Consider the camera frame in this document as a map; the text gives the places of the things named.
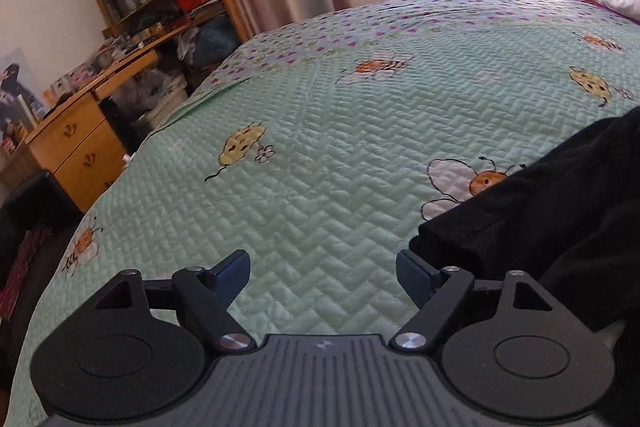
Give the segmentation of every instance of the red patterned cloth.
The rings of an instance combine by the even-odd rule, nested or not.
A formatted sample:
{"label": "red patterned cloth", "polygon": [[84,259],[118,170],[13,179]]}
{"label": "red patterned cloth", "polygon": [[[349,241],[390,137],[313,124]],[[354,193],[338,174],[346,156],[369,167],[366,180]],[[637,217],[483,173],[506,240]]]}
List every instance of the red patterned cloth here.
{"label": "red patterned cloth", "polygon": [[6,285],[0,291],[0,317],[3,319],[11,319],[22,281],[29,271],[31,260],[38,252],[40,245],[51,235],[51,229],[44,225],[38,225],[35,229],[28,230],[24,234],[24,239],[20,243],[20,247],[18,247],[18,255],[15,258],[14,265],[11,267]]}

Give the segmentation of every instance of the drawer handle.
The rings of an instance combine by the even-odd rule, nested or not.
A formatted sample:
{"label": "drawer handle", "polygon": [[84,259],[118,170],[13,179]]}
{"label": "drawer handle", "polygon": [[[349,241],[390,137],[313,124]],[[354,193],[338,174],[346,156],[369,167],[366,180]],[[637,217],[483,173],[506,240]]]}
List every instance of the drawer handle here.
{"label": "drawer handle", "polygon": [[85,154],[84,155],[84,165],[86,167],[93,167],[95,163],[95,154]]}
{"label": "drawer handle", "polygon": [[63,135],[66,136],[67,138],[73,138],[76,134],[76,131],[78,130],[78,124],[77,123],[68,123],[65,126],[65,130],[63,131]]}

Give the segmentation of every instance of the metal screw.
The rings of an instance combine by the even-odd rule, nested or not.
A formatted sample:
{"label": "metal screw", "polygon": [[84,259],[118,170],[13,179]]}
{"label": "metal screw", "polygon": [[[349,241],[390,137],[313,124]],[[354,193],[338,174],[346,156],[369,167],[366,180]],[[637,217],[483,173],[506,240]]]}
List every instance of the metal screw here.
{"label": "metal screw", "polygon": [[395,340],[396,344],[404,349],[420,349],[427,343],[427,339],[420,333],[400,333]]}
{"label": "metal screw", "polygon": [[227,333],[220,338],[220,346],[230,351],[246,349],[251,345],[251,339],[244,333]]}

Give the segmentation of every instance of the quilted bedspread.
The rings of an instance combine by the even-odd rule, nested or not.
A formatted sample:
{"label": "quilted bedspread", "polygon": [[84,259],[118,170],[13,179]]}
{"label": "quilted bedspread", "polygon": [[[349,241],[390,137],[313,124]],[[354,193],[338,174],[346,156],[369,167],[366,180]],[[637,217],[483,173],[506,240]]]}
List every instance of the quilted bedspread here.
{"label": "quilted bedspread", "polygon": [[576,0],[399,0],[257,36],[84,218],[7,425],[43,420],[34,348],[127,267],[162,279],[243,248],[252,277],[230,311],[258,339],[388,338],[416,311],[394,260],[421,220],[633,108],[639,48],[635,23]]}

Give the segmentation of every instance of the wooden desk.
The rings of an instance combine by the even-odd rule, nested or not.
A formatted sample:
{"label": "wooden desk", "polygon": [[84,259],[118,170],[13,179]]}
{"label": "wooden desk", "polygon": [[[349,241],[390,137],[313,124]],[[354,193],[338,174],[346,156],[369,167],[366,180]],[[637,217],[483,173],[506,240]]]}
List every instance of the wooden desk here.
{"label": "wooden desk", "polygon": [[98,102],[155,64],[156,48],[189,27],[181,26],[128,55],[57,107],[16,148],[0,170],[0,181],[14,190],[47,169],[78,208],[87,212],[124,168],[125,150]]}

